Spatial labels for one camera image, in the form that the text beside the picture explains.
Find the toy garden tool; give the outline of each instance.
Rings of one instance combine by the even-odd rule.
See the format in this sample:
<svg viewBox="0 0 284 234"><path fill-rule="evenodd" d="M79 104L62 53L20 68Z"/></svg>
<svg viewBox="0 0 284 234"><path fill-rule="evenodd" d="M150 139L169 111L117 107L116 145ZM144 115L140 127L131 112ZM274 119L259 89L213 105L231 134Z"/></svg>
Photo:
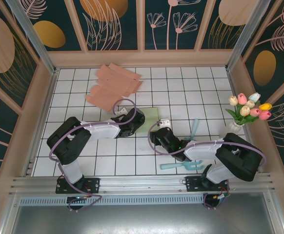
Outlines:
<svg viewBox="0 0 284 234"><path fill-rule="evenodd" d="M198 162L167 163L167 164L161 164L161 169L165 170L165 169L177 168L177 167L184 166L185 169L187 169L188 171L201 170L201 169L203 169L204 166L192 167L192 165L198 165L198 164L201 164L201 163L202 163L201 160L199 160Z"/></svg>

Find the white vase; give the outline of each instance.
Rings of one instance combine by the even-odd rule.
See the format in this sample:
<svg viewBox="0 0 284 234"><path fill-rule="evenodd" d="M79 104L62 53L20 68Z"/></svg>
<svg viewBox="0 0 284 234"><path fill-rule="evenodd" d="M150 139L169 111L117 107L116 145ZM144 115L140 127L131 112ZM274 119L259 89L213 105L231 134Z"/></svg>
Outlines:
<svg viewBox="0 0 284 234"><path fill-rule="evenodd" d="M244 124L238 125L233 119L220 131L219 138L224 138L227 133L237 134L243 128L243 126Z"/></svg>

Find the flower bouquet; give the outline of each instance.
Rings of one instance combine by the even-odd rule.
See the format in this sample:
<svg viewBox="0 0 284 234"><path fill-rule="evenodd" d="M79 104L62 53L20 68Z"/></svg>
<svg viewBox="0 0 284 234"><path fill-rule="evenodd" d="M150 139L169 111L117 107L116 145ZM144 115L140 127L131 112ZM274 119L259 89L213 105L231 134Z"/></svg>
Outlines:
<svg viewBox="0 0 284 234"><path fill-rule="evenodd" d="M220 133L220 137L225 137L227 133L238 133L242 126L247 123L252 123L258 119L266 120L270 118L271 113L269 110L272 108L270 103L260 105L260 94L254 93L249 96L248 100L244 94L239 94L238 97L231 96L229 103L234 106L234 111L226 109L233 117L232 123Z"/></svg>

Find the black grid line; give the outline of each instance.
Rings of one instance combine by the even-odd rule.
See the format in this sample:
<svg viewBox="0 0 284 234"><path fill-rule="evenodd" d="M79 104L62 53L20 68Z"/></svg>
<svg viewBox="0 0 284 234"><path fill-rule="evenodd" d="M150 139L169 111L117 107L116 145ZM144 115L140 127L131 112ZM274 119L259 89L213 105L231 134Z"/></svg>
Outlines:
<svg viewBox="0 0 284 234"><path fill-rule="evenodd" d="M223 110L222 110L222 108L221 108L221 103L220 103L220 98L219 98L219 94L218 94L218 90L217 90L217 86L216 86L216 81L215 81L215 78L213 77L213 75L212 75L212 77L213 77L213 81L214 81L214 85L215 85L215 87L216 87L216 89L214 90L214 89L211 89L211 90L204 90L204 91L214 91L214 92L217 92L217 97L218 97L218 101L219 101L219 103L211 103L211 104L205 104L204 103L204 100L203 100L203 96L202 96L202 91L201 91L201 87L200 87L200 83L199 83L199 77L197 76L197 78L184 78L183 77L183 72L182 72L182 69L181 69L181 67L180 67L180 71L181 71L181 77L180 78L170 78L170 79L168 79L168 75L167 75L167 68L166 67L163 67L163 69L165 69L165 78L159 78L159 79L166 79L166 84L167 84L167 91L153 91L153 80L155 80L154 78L153 78L153 75L152 75L152 69L151 69L151 67L149 67L148 68L149 69L149 72L150 72L150 78L146 78L146 79L142 79L142 80L149 80L150 81L150 87L148 87L150 90L146 90L146 91L138 91L137 93L149 93L150 95L151 95L151 99L152 99L152 103L149 103L149 105L140 105L140 107L143 107L143 108L145 108L145 107L147 107L147 106L152 106L152 107L154 107L154 96L153 96L153 93L156 93L156 92L166 92L167 94L168 94L168 104L158 104L157 106L169 106L169 115L170 115L170 120L172 120L172 121L174 121L174 120L183 120L183 121L188 121L188 123L189 123L189 129L190 129L190 132L191 132L191 121L193 120L192 118L190 119L190 117L189 117L189 109L188 109L188 106L197 106L197 105L199 105L199 106L201 106L201 105L203 105L203 107L204 107L204 114L205 114L205 118L202 118L201 120L205 120L206 121L206 124L207 124L207 128L208 128L208 133L206 132L205 134L209 134L208 136L196 136L196 137L202 137L202 139L203 139L203 137L208 137L209 139L211 139L212 137L213 138L215 138L215 137L218 137L217 135L210 135L210 130L209 130L209 125L208 125L208 120L212 120L212 119L216 119L216 120L219 120L219 119L223 119L224 121L226 120L226 118L224 118L224 115L223 115ZM90 74L91 74L91 69L89 70L89 74L88 74L88 83L87 83L87 91L86 91L86 93L85 92L80 92L80 93L74 93L74 94L84 94L84 95L86 95L87 93L88 93L88 89L90 88L89 87L89 82L90 82L90 80L95 80L94 79L94 77L93 77L93 74L92 74L92 77L90 77ZM74 81L77 81L77 80L82 80L82 81L86 81L85 79L74 79L75 78L75 75L76 75L76 70L74 70L74 75L73 75L73 78L72 78L72 80L64 80L64 81L72 81L72 83L71 83L71 87L70 87L70 91L72 91L72 87L73 87L73 82ZM198 86L199 86L199 90L187 90L187 91L185 91L186 90L186 87L185 87L185 83L184 83L184 80L185 79L196 79L197 81L198 81ZM180 82L182 82L182 87L183 87L183 90L170 90L169 89L169 86L168 86L168 80L179 80ZM173 92L183 92L183 94L184 94L184 98L185 98L185 103L184 104L171 104L171 102L170 102L170 95L169 95L169 93L173 93ZM200 92L201 93L201 98L202 98L202 103L199 103L199 104L188 104L188 100L187 100L187 98L186 98L186 95L185 95L185 92ZM137 93L135 93L135 95L134 95L134 98L135 98L135 100L137 100ZM50 104L50 107L49 107L49 113L48 113L48 117L47 117L47 120L46 120L46 123L45 123L45 126L44 126L44 130L43 130L43 135L42 135L42 137L41 137L41 140L45 140L46 138L45 137L47 137L47 136L44 136L44 134L45 134L45 131L46 131L46 124L47 123L63 123L63 121L59 121L59 122L57 122L57 121L54 121L54 122L52 122L52 121L49 121L49 116L50 116L50 111L51 111L51 108L66 108L66 112L65 112L65 119L66 119L66 117L67 117L67 111L68 111L68 107L69 108L72 108L72 107L82 107L83 108L83 113L82 113L82 120L84 119L84 115L85 115L85 113L84 113L84 111L85 111L85 108L86 108L86 100L84 101L84 105L82 106L82 105L73 105L73 106L69 106L69 101L70 101L70 99L71 99L71 92L70 93L56 93L56 94L69 94L69 97L68 97L68 102L67 102L67 104L66 104L66 106L62 106L62 107L53 107L52 106L52 103L53 103L53 99L54 99L54 95L52 96L52 101L51 101L51 104ZM222 110L222 115L223 115L223 118L207 118L207 115L206 115L206 110L205 110L205 106L206 105L218 105L218 106L220 106L220 108L221 108L221 110ZM131 104L128 104L128 105L121 105L121 107L129 107L129 106L132 106ZM172 109L171 109L171 106L186 106L186 111L187 111L187 119L172 119ZM100 118L99 118L99 120L100 121L103 121L103 120L106 120L106 119L102 119L102 110L100 110ZM178 138L184 138L185 136L178 136L178 134L176 134L176 136L178 137ZM134 151L134 155L126 155L126 156L135 156L135 175L137 174L137 152L138 152L138 149L137 149L137 138L146 138L145 136L136 136L136 135L134 135L133 136L134 138L135 138L135 140L134 140L134 144L135 144L135 151ZM114 156L115 157L115 167L114 167L114 173L113 173L113 175L116 175L116 165L117 165L117 146L118 146L118 140L116 139L116 147L115 147L115 155L109 155L109 156L104 156L104 155L102 155L102 156L100 156L100 157L111 157L111 156ZM40 142L40 148L39 148L39 152L38 152L38 154L37 154L37 158L38 157L46 157L46 156L40 156L40 152L41 152L41 147L42 147L42 141ZM99 142L97 143L97 145L96 145L96 151L95 151L95 155L94 155L94 153L91 153L91 154L93 154L93 155L91 155L91 156L87 156L87 155L84 155L84 156L80 156L80 157L95 157L95 165L94 165L94 174L96 174L97 173L97 167L96 167L96 164L97 164L97 161L98 161L98 147L99 147ZM139 156L154 156L154 160L155 160L155 173L156 173L156 175L158 175L158 172L157 172L157 156L159 156L159 154L156 154L155 152L153 153L153 154L148 154L148 153L146 153L146 154L142 154L142 155L139 155Z"/></svg>

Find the purple cable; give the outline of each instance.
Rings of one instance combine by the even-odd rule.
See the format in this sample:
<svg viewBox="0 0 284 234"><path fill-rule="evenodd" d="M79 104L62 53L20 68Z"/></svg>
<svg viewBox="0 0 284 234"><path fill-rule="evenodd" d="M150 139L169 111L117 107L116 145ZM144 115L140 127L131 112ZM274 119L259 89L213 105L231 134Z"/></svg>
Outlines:
<svg viewBox="0 0 284 234"><path fill-rule="evenodd" d="M97 196L97 197L98 197L98 199L96 199L96 200L95 200L94 202L92 202L90 205L87 205L87 206L85 206L85 207L82 207L82 208L81 208L82 210L85 210L85 209L90 208L94 203L96 203L96 202L98 202L99 200L101 200L101 199L102 199L102 196L101 196L101 195L96 195L96 194L91 194L91 193L86 193L86 192L84 192L84 191L82 191L82 190L77 189L77 188L68 180L68 178L67 178L67 176L65 175L65 173L64 173L64 171L63 171L63 168L62 168L62 166L61 166L61 164L60 164L60 161L57 160L57 159L55 159L55 158L53 158L53 157L52 157L52 154L53 154L55 148L56 148L68 135L70 135L72 132L74 132L74 131L76 131L76 130L78 130L78 129L80 129L80 128L84 128L84 127L88 127L88 126L95 126L95 125L117 125L117 126L119 126L119 125L125 125L125 124L128 124L129 122L131 122L131 120L133 120L133 118L136 116L137 107L136 107L135 103L134 103L132 100L130 100L130 99L122 98L122 99L118 100L117 102L115 102L114 105L113 105L113 114L116 114L116 113L115 113L115 110L114 110L116 104L117 104L118 102L124 101L124 100L125 100L125 101L130 101L130 102L133 104L133 106L134 106L134 114L133 114L133 116L132 116L128 121L126 121L126 122L124 122L124 123L109 123L109 122L87 123L87 124L83 124L83 125L80 125L80 126L78 126L78 127L75 127L75 128L73 128L72 130L68 131L65 135L63 135L63 136L54 144L54 146L52 147L52 149L51 149L51 151L50 151L50 153L49 153L49 159L51 159L52 161L55 161L55 162L58 164L59 169L60 169L60 171L61 171L63 177L65 178L65 180L67 181L67 183L70 185L70 187L72 187L75 191L77 191L77 192L79 192L79 193L81 193L81 194L85 194L85 195L87 195L87 196L89 196L89 197L90 197L90 196ZM86 199L86 198L78 198L78 199L74 199L74 200L70 201L70 203L68 204L69 210L70 210L70 211L73 211L73 209L71 209L71 207L70 207L70 205L71 205L72 202L77 201L77 200L84 200L84 199Z"/></svg>
<svg viewBox="0 0 284 234"><path fill-rule="evenodd" d="M243 147L243 148L245 148L245 149L252 150L252 151L258 153L260 156L262 156L263 159L264 159L264 161L263 161L262 164L260 164L260 166L264 166L264 165L266 164L266 162L267 162L266 156L265 156L260 150L257 150L256 148L251 147L251 146L248 146L248 145L244 145L244 144L240 144L240 143L235 143L235 142L226 142L226 141L202 141L202 142L195 142L195 143L193 143L193 144L191 144L191 145L186 146L186 147L183 148L183 149L177 150L176 152L173 152L173 153L170 153L170 154L169 154L169 153L162 153L162 152L160 152L160 151L158 151L158 150L156 150L156 149L154 148L154 146L152 145L152 142L151 142L151 137L150 137L151 130L152 130L156 125L158 125L158 124L160 124L160 123L162 123L162 122L159 121L159 122L153 124L153 125L150 127L150 129L148 130L148 132L147 132L148 144L150 145L150 147L152 148L152 150L154 150L156 153L158 153L158 154L160 154L160 155L175 155L175 154L184 152L184 151L187 150L187 149L192 148L193 145L194 145L194 146L196 146L196 145L212 145L212 144L218 144L218 145L235 145L235 146Z"/></svg>

